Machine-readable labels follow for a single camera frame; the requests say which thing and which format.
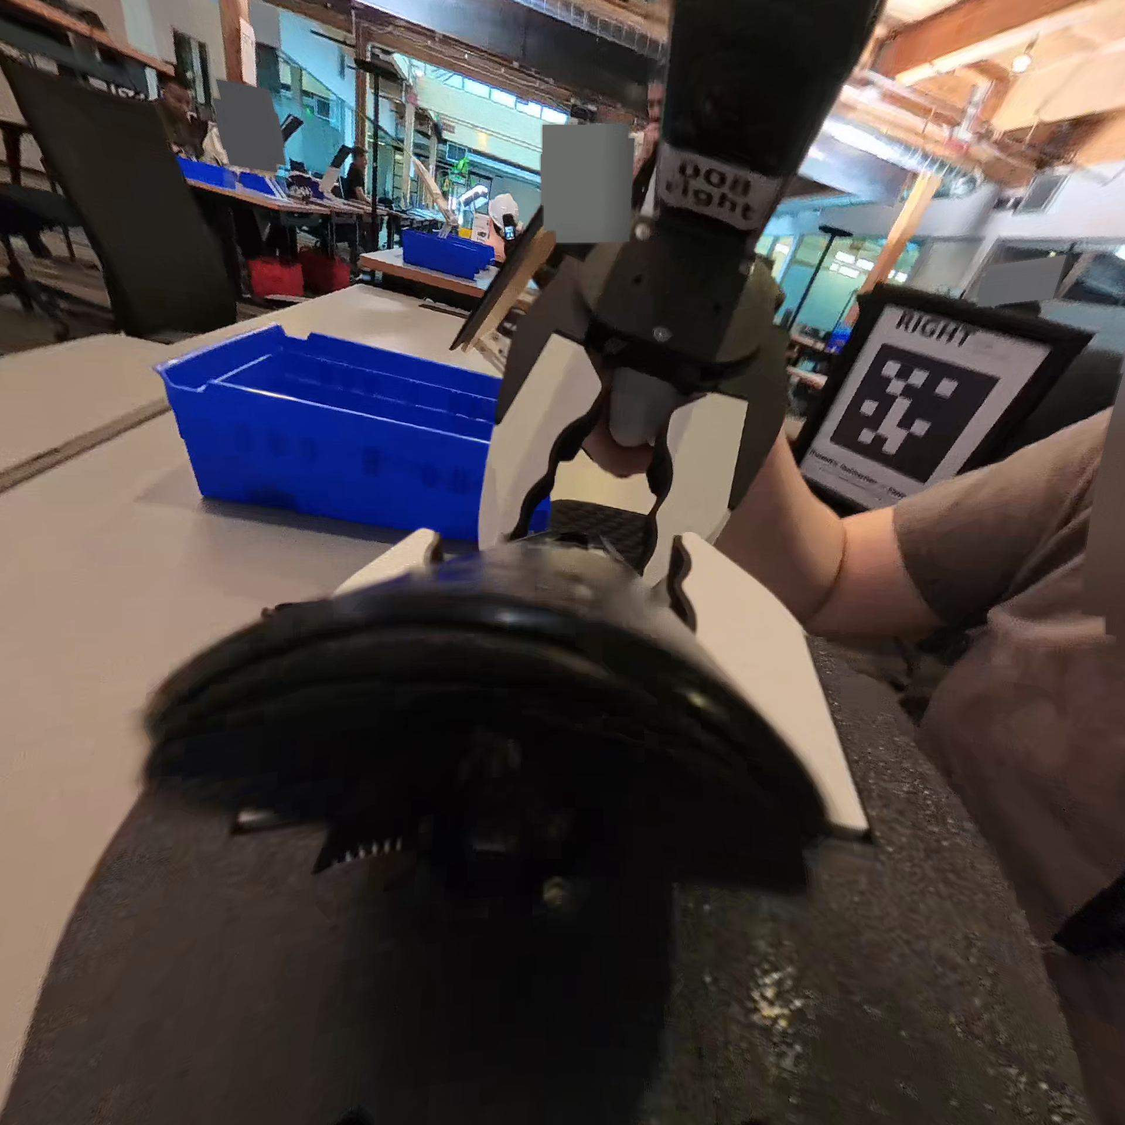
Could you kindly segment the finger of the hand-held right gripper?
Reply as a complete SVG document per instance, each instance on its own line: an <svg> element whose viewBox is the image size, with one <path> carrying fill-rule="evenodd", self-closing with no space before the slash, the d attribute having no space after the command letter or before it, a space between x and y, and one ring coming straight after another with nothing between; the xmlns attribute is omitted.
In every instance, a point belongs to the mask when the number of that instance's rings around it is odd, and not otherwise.
<svg viewBox="0 0 1125 1125"><path fill-rule="evenodd" d="M711 544L724 528L746 413L746 403L729 396L704 396L673 411L654 445L654 505L643 524L640 572L667 572L677 537Z"/></svg>
<svg viewBox="0 0 1125 1125"><path fill-rule="evenodd" d="M603 387L583 344L553 334L493 426L477 520L478 544L527 537L558 467L576 456Z"/></svg>

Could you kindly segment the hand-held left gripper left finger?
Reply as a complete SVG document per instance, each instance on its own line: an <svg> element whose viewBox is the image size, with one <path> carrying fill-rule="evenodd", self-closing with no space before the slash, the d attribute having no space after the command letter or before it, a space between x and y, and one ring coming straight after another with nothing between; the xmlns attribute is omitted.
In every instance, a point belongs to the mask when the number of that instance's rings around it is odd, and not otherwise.
<svg viewBox="0 0 1125 1125"><path fill-rule="evenodd" d="M442 560L442 534L432 528L418 528L349 575L331 595L346 596L373 585L394 581L425 571Z"/></svg>

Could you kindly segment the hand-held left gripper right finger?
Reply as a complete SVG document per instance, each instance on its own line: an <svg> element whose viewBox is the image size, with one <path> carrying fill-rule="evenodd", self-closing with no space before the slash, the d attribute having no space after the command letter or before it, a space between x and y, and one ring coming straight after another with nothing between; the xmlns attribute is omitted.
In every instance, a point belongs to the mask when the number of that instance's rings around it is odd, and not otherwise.
<svg viewBox="0 0 1125 1125"><path fill-rule="evenodd" d="M771 728L820 799L827 831L869 839L871 825L806 633L757 578L710 541L675 538L669 602L682 612L725 681Z"/></svg>

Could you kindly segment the black remote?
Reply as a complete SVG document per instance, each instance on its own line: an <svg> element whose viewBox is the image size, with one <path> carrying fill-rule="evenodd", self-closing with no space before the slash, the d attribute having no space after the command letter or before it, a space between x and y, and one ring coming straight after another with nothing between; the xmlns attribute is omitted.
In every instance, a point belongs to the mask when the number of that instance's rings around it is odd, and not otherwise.
<svg viewBox="0 0 1125 1125"><path fill-rule="evenodd" d="M144 729L153 787L448 866L748 881L831 824L699 613L553 537L267 610L176 669Z"/></svg>

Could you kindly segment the blue plastic bin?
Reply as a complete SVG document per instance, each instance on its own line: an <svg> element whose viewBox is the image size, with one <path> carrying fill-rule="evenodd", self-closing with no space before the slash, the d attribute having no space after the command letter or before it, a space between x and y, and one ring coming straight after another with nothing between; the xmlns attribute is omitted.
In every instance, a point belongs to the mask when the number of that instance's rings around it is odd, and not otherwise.
<svg viewBox="0 0 1125 1125"><path fill-rule="evenodd" d="M477 541L496 375L278 323L153 369L204 499Z"/></svg>

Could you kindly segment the person's right hand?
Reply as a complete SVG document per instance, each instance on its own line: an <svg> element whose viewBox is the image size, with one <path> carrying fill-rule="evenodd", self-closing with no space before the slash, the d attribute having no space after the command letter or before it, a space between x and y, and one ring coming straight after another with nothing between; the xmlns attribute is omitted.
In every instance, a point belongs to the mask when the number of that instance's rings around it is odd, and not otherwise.
<svg viewBox="0 0 1125 1125"><path fill-rule="evenodd" d="M641 442L621 444L612 433L608 415L599 415L582 443L583 452L601 470L619 479L644 476L651 464L654 446Z"/></svg>

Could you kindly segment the thin black framed board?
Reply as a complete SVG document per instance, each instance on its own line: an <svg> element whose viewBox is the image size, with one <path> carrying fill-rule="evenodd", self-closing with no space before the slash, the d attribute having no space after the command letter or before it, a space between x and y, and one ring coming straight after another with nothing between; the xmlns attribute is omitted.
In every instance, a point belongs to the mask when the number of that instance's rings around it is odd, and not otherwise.
<svg viewBox="0 0 1125 1125"><path fill-rule="evenodd" d="M527 221L513 248L492 278L478 306L467 316L451 342L450 351L467 351L494 331L523 299L535 274L541 272L555 251L555 234L545 227L540 205Z"/></svg>

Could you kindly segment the black framed marker sign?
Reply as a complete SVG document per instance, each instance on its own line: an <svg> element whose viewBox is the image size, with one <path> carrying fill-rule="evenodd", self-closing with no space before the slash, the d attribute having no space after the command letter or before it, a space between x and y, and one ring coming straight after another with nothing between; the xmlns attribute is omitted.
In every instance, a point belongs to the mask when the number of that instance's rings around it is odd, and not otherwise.
<svg viewBox="0 0 1125 1125"><path fill-rule="evenodd" d="M804 481L848 514L991 464L1093 337L886 283L858 309L793 442Z"/></svg>

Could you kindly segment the person's grey-brown t-shirt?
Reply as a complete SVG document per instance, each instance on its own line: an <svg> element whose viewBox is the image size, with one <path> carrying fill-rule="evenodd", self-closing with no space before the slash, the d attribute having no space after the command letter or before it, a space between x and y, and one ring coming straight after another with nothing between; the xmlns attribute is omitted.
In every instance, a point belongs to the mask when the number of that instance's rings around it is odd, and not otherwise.
<svg viewBox="0 0 1125 1125"><path fill-rule="evenodd" d="M1042 944L1086 1098L1123 1122L1123 951L1055 936L1123 876L1123 642L1083 612L1106 409L896 505L907 575L960 657L919 740L960 797Z"/></svg>

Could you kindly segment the black office chair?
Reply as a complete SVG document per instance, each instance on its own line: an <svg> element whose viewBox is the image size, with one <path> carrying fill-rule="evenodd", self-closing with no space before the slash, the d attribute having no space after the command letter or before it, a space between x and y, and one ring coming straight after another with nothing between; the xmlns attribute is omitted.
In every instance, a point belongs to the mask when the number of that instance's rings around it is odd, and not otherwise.
<svg viewBox="0 0 1125 1125"><path fill-rule="evenodd" d="M152 102L2 55L2 74L95 253L117 328L155 340L238 319L221 248Z"/></svg>

